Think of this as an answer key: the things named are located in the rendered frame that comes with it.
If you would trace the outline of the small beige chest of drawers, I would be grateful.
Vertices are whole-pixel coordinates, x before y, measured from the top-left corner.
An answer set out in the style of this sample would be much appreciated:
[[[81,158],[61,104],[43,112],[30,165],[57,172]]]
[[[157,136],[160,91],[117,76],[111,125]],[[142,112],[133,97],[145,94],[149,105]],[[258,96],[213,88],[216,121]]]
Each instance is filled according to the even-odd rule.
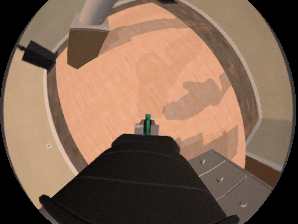
[[[218,153],[217,151],[215,151],[215,150],[213,150],[213,149],[210,149],[210,150],[212,150],[212,151],[214,151],[215,153],[217,153],[218,155],[220,155],[221,157],[223,157],[224,159],[226,159],[226,161],[224,162],[224,163],[222,163],[221,165],[219,165],[218,167],[216,167],[215,169],[213,169],[213,170],[211,170],[211,171],[209,171],[208,173],[206,173],[206,174],[204,174],[204,175],[202,175],[202,176],[200,176],[200,178],[201,177],[203,177],[203,176],[205,176],[205,175],[207,175],[207,174],[209,174],[209,173],[211,173],[212,171],[214,171],[214,170],[216,170],[217,168],[219,168],[220,166],[222,166],[223,164],[225,164],[227,161],[229,161],[230,163],[232,163],[233,165],[235,165],[237,168],[239,168],[240,170],[242,170],[243,172],[245,172],[246,174],[247,174],[247,177],[235,188],[235,189],[233,189],[230,193],[228,193],[226,196],[224,196],[223,198],[221,198],[220,200],[218,200],[217,201],[217,203],[219,203],[220,201],[222,201],[223,199],[225,199],[226,197],[228,197],[230,194],[232,194],[236,189],[238,189],[250,176],[252,177],[252,178],[254,178],[255,180],[257,180],[258,182],[260,182],[261,184],[263,184],[264,186],[266,186],[267,188],[269,188],[270,190],[272,190],[272,188],[273,187],[271,187],[270,185],[268,185],[267,183],[265,183],[264,181],[262,181],[262,180],[260,180],[259,178],[257,178],[256,176],[254,176],[253,174],[251,174],[250,172],[248,172],[248,171],[246,171],[245,169],[243,169],[242,167],[240,167],[239,165],[237,165],[236,163],[234,163],[234,162],[232,162],[231,160],[229,160],[228,158],[226,158],[226,157],[224,157],[223,155],[221,155],[220,153]],[[209,151],[210,151],[209,150]],[[207,152],[209,152],[209,151],[207,151]],[[205,153],[207,153],[207,152],[205,152]],[[203,154],[205,154],[205,153],[203,153]],[[201,154],[201,155],[203,155],[203,154]],[[199,155],[199,156],[201,156],[201,155]],[[199,156],[197,156],[197,157],[199,157]],[[194,157],[194,158],[197,158],[197,157]],[[192,159],[194,159],[194,158],[192,158]],[[192,160],[192,159],[190,159],[190,160]],[[190,160],[187,160],[187,161],[190,161]]]

